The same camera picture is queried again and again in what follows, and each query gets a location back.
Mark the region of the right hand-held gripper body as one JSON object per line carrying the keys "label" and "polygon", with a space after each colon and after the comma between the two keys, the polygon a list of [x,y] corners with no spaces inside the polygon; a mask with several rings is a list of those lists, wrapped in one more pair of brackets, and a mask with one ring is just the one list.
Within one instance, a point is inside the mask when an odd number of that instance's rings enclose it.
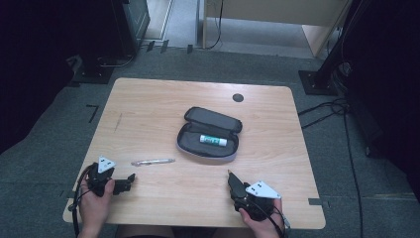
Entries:
{"label": "right hand-held gripper body", "polygon": [[280,199],[281,195],[272,187],[260,180],[247,188],[246,197],[248,205],[245,209],[250,217],[255,221],[263,221],[273,213],[273,201]]}

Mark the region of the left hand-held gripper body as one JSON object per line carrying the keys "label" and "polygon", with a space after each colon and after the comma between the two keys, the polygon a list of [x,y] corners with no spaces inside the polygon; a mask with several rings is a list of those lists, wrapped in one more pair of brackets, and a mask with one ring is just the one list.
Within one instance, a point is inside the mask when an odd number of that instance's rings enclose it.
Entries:
{"label": "left hand-held gripper body", "polygon": [[98,162],[93,163],[88,170],[87,185],[90,191],[102,197],[105,185],[115,170],[116,163],[100,156]]}

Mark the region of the white glue stick green label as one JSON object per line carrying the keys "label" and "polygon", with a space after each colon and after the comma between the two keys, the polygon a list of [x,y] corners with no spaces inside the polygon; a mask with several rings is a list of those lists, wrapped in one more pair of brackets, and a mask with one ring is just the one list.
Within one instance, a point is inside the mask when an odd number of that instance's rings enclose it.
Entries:
{"label": "white glue stick green label", "polygon": [[199,137],[199,142],[204,144],[209,144],[213,146],[220,146],[220,147],[226,147],[228,140],[218,137],[213,137],[209,135],[201,135]]}

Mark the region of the dark grey zip pencil case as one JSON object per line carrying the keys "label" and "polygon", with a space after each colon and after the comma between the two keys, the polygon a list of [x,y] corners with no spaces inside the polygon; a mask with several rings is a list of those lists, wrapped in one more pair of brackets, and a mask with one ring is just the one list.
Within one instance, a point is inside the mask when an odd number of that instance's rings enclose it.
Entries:
{"label": "dark grey zip pencil case", "polygon": [[[191,107],[184,114],[186,123],[178,132],[177,147],[189,154],[213,161],[231,162],[239,149],[243,124],[239,119],[202,107]],[[226,147],[199,142],[201,135],[227,139]]]}

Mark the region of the person's right hand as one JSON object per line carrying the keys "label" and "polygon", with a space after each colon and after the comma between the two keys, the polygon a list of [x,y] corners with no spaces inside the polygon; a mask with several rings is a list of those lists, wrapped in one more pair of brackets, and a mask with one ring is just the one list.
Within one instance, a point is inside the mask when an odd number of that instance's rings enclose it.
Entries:
{"label": "person's right hand", "polygon": [[248,212],[241,208],[239,210],[243,222],[247,224],[253,231],[254,235],[256,234],[274,234],[284,238],[285,226],[282,218],[282,202],[280,199],[275,199],[273,201],[273,214],[270,218],[266,218],[263,221],[253,220]]}

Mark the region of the person's left hand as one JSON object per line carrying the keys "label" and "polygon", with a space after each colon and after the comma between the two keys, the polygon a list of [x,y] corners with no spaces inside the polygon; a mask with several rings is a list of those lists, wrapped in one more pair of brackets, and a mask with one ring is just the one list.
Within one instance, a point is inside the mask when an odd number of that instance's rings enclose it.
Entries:
{"label": "person's left hand", "polygon": [[82,180],[80,187],[83,193],[80,199],[82,230],[80,233],[98,234],[101,232],[109,215],[114,185],[115,182],[112,179],[108,180],[103,196],[99,197],[88,189],[86,179]]}

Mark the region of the clear silver pen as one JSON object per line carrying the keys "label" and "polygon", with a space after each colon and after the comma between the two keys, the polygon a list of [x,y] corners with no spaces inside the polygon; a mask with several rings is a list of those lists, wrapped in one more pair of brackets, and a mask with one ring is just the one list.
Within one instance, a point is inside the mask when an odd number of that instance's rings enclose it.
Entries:
{"label": "clear silver pen", "polygon": [[175,159],[150,159],[150,160],[139,160],[131,162],[131,165],[134,167],[142,166],[151,166],[151,165],[160,165],[160,164],[170,164],[174,163]]}

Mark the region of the person's legs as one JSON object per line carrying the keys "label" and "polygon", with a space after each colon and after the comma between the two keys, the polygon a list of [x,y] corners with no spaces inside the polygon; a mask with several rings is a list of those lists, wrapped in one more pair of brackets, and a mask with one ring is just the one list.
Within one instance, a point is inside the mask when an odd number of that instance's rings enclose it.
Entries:
{"label": "person's legs", "polygon": [[250,228],[119,225],[116,238],[255,238]]}

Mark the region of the dark curtain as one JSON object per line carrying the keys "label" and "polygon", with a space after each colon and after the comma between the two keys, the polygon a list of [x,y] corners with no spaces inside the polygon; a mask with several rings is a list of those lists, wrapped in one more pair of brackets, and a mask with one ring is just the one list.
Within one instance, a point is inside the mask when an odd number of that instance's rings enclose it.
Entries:
{"label": "dark curtain", "polygon": [[420,202],[420,0],[355,0],[342,49],[349,93],[379,127],[374,146]]}
{"label": "dark curtain", "polygon": [[24,140],[73,71],[31,0],[0,0],[0,154]]}

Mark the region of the black metal stand with base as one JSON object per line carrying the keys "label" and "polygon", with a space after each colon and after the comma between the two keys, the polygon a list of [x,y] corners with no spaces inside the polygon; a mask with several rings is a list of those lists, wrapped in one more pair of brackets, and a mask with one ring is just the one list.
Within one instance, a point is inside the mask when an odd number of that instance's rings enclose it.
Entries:
{"label": "black metal stand with base", "polygon": [[344,42],[354,28],[354,24],[358,19],[358,11],[363,5],[363,2],[364,0],[348,0],[347,6],[344,9],[346,18],[342,27],[342,33],[321,67],[317,71],[298,71],[304,92],[307,95],[336,96],[338,94],[332,79],[332,73],[340,64],[346,61],[344,57]]}

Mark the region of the black cabinet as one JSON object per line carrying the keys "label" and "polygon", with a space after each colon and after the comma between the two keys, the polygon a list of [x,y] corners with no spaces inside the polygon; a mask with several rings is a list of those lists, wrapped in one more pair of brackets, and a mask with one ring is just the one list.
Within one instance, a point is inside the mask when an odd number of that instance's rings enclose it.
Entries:
{"label": "black cabinet", "polygon": [[137,55],[151,21],[147,0],[77,0],[77,83],[107,84],[113,70]]}

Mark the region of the light wooden furniture panel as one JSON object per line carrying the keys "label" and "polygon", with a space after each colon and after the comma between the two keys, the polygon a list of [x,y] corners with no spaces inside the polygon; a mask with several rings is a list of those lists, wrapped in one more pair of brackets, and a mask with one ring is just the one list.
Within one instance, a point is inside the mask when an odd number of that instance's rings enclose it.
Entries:
{"label": "light wooden furniture panel", "polygon": [[207,19],[235,19],[301,25],[314,57],[345,21],[353,0],[204,0],[202,48]]}

